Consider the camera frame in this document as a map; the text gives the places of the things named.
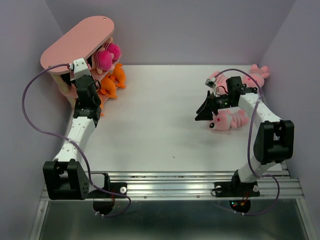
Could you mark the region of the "orange shark plush back-facing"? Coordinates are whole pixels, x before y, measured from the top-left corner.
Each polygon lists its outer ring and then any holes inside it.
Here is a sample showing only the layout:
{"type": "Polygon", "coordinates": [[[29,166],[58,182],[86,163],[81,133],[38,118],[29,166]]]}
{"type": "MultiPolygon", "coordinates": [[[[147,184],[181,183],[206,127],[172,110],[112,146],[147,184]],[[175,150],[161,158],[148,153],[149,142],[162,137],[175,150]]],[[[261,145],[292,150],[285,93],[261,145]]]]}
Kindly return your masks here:
{"type": "Polygon", "coordinates": [[[104,101],[103,100],[100,100],[100,116],[103,117],[104,116],[104,113],[103,113],[103,109],[104,109],[104,101]]]}

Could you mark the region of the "orange shark plush mouth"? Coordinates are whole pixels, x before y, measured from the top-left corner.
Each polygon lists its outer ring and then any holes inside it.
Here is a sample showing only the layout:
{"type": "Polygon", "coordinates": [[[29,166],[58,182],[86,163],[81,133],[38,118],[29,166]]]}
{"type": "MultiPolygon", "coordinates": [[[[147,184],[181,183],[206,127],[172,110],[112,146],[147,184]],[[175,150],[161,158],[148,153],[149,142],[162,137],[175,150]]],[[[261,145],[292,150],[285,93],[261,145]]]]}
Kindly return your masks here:
{"type": "Polygon", "coordinates": [[[124,89],[126,87],[126,74],[122,68],[122,63],[117,63],[110,75],[110,79],[115,83],[115,86],[118,88],[124,89]]]}

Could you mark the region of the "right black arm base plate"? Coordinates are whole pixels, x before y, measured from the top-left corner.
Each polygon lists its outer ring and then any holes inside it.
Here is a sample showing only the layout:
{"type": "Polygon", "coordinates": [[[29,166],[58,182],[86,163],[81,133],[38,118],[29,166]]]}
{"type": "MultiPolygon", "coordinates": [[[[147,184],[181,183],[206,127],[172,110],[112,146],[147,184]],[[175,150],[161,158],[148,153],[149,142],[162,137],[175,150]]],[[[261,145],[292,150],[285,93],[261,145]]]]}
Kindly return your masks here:
{"type": "Polygon", "coordinates": [[[211,194],[217,198],[242,198],[247,194],[249,197],[260,196],[257,182],[235,184],[231,181],[216,181],[213,184],[211,194]]]}

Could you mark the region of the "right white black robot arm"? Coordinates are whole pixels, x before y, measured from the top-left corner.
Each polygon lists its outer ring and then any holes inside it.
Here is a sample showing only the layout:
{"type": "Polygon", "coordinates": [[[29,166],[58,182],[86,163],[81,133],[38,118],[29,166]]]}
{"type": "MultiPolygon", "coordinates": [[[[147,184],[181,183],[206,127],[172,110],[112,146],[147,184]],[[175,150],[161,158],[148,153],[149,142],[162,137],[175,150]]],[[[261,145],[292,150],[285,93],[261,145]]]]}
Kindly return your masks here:
{"type": "Polygon", "coordinates": [[[250,126],[257,127],[253,144],[247,144],[247,163],[235,173],[230,182],[231,192],[242,195],[248,183],[258,180],[269,168],[293,156],[294,123],[275,115],[260,99],[256,87],[247,87],[241,77],[226,81],[227,93],[221,96],[207,92],[203,104],[196,111],[196,121],[211,121],[211,128],[218,124],[218,115],[224,109],[239,107],[250,118],[250,126]]]}

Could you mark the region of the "pink axolotl plush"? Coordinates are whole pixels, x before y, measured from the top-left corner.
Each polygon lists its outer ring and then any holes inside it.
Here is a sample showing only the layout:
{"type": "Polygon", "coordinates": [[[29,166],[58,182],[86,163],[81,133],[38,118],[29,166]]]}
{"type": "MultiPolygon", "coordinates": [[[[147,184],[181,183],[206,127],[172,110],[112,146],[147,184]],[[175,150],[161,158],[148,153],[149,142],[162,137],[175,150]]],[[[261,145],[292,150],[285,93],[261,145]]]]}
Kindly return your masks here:
{"type": "Polygon", "coordinates": [[[220,110],[217,115],[213,115],[209,128],[213,131],[228,131],[230,128],[237,129],[243,127],[249,121],[250,118],[242,109],[233,113],[229,109],[220,110]]]}
{"type": "MultiPolygon", "coordinates": [[[[257,64],[253,64],[250,67],[249,75],[253,79],[255,79],[255,81],[258,83],[258,85],[262,88],[265,84],[265,79],[267,79],[270,75],[269,68],[266,65],[259,68],[257,64]]],[[[253,82],[253,80],[250,77],[248,77],[247,75],[244,75],[242,77],[242,83],[246,84],[247,87],[256,87],[257,86],[253,82]]]]}

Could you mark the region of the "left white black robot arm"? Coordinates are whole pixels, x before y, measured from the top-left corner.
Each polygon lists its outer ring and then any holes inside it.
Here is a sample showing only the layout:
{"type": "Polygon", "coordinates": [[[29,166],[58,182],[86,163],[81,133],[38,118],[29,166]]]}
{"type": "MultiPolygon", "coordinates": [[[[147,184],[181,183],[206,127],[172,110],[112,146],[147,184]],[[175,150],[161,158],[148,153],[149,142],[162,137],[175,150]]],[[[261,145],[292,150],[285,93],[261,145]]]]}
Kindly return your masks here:
{"type": "Polygon", "coordinates": [[[101,99],[92,76],[74,81],[78,98],[74,106],[71,127],[53,161],[43,165],[46,190],[51,200],[84,200],[90,181],[81,162],[91,134],[101,117],[101,99]]]}

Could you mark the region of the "doll plush black hair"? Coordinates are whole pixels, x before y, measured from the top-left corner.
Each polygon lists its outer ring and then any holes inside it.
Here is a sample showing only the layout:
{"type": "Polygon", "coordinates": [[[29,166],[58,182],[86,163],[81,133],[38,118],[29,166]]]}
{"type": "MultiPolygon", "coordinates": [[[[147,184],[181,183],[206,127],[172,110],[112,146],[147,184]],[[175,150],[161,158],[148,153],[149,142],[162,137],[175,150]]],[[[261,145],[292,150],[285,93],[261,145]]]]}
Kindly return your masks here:
{"type": "Polygon", "coordinates": [[[87,64],[91,70],[96,69],[96,72],[101,75],[103,72],[108,72],[115,68],[113,64],[114,54],[107,50],[95,51],[87,60],[87,64]]]}

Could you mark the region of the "doll plush edge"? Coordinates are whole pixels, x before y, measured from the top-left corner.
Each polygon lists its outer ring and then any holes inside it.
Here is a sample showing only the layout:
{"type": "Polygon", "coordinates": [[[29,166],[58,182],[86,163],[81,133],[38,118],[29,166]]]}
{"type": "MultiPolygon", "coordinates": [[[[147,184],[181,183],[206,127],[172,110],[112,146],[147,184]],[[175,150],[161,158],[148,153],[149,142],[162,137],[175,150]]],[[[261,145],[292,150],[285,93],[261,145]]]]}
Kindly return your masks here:
{"type": "Polygon", "coordinates": [[[74,75],[72,72],[61,74],[60,77],[69,87],[74,85],[74,75]]]}

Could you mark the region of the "orange shark plush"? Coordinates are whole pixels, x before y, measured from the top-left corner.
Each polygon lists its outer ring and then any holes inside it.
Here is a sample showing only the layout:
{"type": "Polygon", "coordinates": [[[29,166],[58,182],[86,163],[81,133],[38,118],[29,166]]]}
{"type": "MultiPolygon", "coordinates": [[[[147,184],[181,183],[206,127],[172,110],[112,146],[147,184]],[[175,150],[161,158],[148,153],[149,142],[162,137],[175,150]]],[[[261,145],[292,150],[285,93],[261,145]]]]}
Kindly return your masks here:
{"type": "Polygon", "coordinates": [[[116,99],[118,96],[116,95],[117,87],[115,82],[110,78],[110,74],[108,73],[101,81],[100,81],[100,94],[106,96],[110,99],[116,99]]]}

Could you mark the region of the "pink axolotl plush front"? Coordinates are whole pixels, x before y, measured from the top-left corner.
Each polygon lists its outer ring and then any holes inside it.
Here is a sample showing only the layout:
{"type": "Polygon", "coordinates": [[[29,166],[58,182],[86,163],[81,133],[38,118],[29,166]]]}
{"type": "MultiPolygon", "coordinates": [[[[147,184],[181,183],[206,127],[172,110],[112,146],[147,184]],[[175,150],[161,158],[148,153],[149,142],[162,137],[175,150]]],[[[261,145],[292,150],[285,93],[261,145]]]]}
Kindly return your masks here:
{"type": "Polygon", "coordinates": [[[217,115],[213,115],[209,128],[213,131],[228,131],[230,128],[237,129],[243,127],[249,121],[250,118],[242,109],[233,113],[229,109],[220,110],[217,115]]]}

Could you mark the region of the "doll plush pink striped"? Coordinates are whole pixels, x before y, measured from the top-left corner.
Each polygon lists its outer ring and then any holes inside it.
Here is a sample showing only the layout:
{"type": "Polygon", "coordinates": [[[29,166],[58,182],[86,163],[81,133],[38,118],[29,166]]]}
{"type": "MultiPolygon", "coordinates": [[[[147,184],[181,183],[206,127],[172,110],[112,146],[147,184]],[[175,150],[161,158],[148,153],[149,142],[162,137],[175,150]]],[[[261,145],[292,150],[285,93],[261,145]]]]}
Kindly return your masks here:
{"type": "Polygon", "coordinates": [[[106,42],[104,42],[101,46],[104,50],[113,54],[113,60],[117,61],[122,56],[121,48],[114,43],[113,37],[109,37],[106,42]]]}

